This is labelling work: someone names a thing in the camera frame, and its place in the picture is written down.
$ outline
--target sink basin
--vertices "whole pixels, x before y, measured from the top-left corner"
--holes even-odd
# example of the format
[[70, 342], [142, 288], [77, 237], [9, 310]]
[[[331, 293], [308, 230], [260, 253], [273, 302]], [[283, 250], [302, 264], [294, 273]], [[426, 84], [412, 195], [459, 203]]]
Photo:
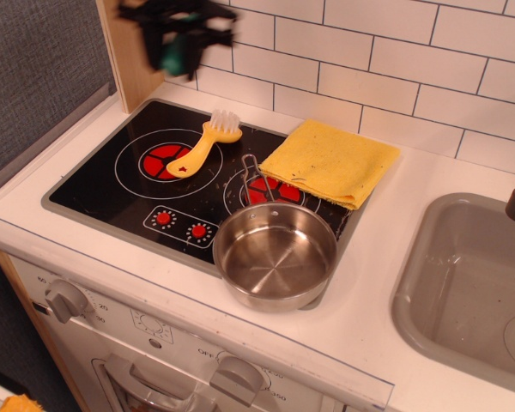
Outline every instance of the sink basin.
[[392, 315], [425, 356], [515, 391], [515, 222], [469, 193], [427, 209]]

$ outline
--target gray knob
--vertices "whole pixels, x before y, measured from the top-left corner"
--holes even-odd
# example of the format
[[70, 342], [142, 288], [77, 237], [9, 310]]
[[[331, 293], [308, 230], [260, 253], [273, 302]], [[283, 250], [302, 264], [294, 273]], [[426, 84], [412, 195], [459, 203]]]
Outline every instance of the gray knob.
[[53, 281], [45, 291], [45, 301], [62, 324], [73, 316], [80, 316], [88, 305], [88, 298], [76, 286], [62, 280]]
[[209, 385], [245, 406], [250, 406], [258, 394], [264, 377], [248, 362], [228, 356], [223, 358]]

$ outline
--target cooktop control knob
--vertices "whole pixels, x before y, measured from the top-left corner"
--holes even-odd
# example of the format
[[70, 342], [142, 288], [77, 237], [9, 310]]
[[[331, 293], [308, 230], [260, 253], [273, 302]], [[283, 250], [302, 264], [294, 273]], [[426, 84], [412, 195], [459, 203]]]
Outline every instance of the cooktop control knob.
[[161, 212], [156, 216], [156, 222], [159, 225], [167, 225], [172, 220], [172, 217], [167, 212]]
[[208, 232], [208, 229], [204, 226], [204, 225], [196, 225], [194, 228], [192, 228], [191, 230], [191, 234], [197, 238], [197, 239], [201, 239], [203, 238], [204, 236], [206, 236], [206, 233]]
[[62, 324], [73, 316], [80, 316], [88, 305], [88, 298], [76, 286], [57, 279], [45, 291], [45, 301]]
[[209, 381], [219, 392], [249, 407], [262, 385], [264, 377], [248, 362], [228, 356], [223, 358]]

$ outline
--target pot handle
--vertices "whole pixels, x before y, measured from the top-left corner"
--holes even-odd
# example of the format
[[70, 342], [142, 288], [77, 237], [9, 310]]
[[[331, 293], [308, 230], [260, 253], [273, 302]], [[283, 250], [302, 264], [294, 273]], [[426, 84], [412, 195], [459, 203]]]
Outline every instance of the pot handle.
[[250, 167], [251, 166], [247, 165], [247, 163], [246, 163], [247, 159], [251, 159], [251, 161], [253, 162], [253, 165], [251, 165], [251, 166], [254, 166], [256, 175], [264, 180], [265, 187], [267, 188], [267, 192], [269, 193], [269, 197], [270, 197], [271, 201], [274, 202], [275, 198], [273, 197], [273, 191], [271, 190], [271, 187], [269, 186], [269, 181], [264, 176], [264, 174], [261, 173], [261, 170], [259, 170], [258, 159], [256, 159], [256, 156], [254, 156], [253, 154], [247, 153], [247, 154], [242, 155], [241, 160], [242, 160], [242, 166], [244, 166], [244, 175], [242, 176], [242, 179], [244, 180], [244, 189], [246, 191], [246, 198], [248, 199], [248, 204], [251, 204], [250, 191], [248, 190], [248, 178], [250, 176]]
[[112, 354], [105, 363], [109, 377], [139, 402], [163, 412], [213, 412], [215, 402], [193, 392], [186, 399], [169, 397], [142, 384], [131, 374], [133, 365]]

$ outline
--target green object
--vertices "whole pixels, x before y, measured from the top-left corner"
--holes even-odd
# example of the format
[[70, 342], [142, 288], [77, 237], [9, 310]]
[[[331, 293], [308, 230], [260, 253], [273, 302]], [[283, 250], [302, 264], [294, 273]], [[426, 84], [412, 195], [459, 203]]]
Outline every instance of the green object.
[[178, 34], [170, 43], [164, 45], [161, 68], [172, 76], [187, 74], [184, 58], [185, 47], [186, 37], [183, 34]]

